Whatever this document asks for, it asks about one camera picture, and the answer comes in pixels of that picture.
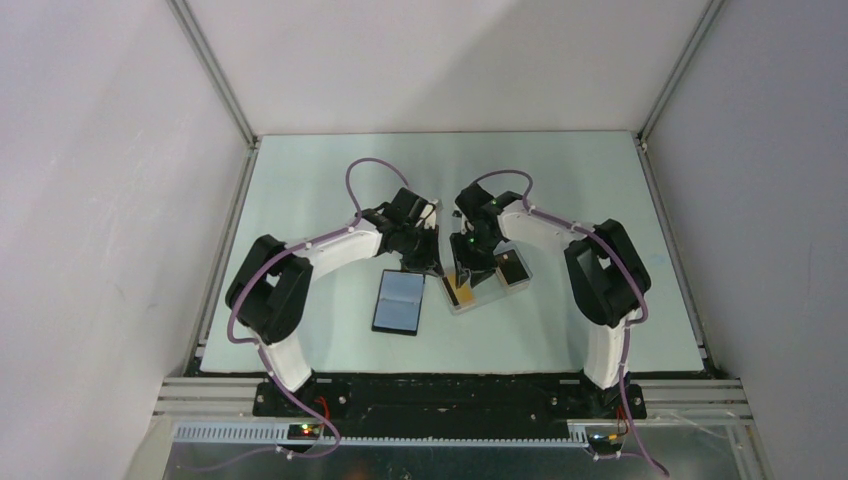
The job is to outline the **black card holder wallet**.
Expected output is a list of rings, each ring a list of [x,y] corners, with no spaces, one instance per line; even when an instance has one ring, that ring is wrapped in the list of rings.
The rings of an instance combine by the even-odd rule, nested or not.
[[[420,325],[425,276],[399,270],[382,272],[372,317],[374,332],[416,336]]]

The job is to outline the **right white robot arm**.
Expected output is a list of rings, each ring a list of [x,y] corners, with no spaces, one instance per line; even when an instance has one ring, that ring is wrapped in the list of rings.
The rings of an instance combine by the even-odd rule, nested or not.
[[[496,273],[497,249],[526,243],[564,262],[573,298],[590,322],[583,366],[592,383],[581,392],[585,411],[606,418],[622,403],[629,372],[631,327],[645,320],[652,280],[624,226],[613,219],[584,225],[545,212],[516,192],[494,196],[478,183],[454,201],[460,228],[451,234],[457,287],[475,287]]]

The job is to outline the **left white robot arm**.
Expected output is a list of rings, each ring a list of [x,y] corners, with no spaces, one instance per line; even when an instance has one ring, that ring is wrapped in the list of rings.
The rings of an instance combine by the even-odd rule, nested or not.
[[[254,241],[225,294],[228,324],[248,329],[244,340],[280,383],[277,402],[290,415],[304,416],[316,403],[316,390],[306,382],[313,369],[297,336],[311,285],[383,254],[398,255],[404,273],[443,275],[439,209],[438,201],[402,187],[391,201],[358,210],[335,231],[291,244],[270,234]]]

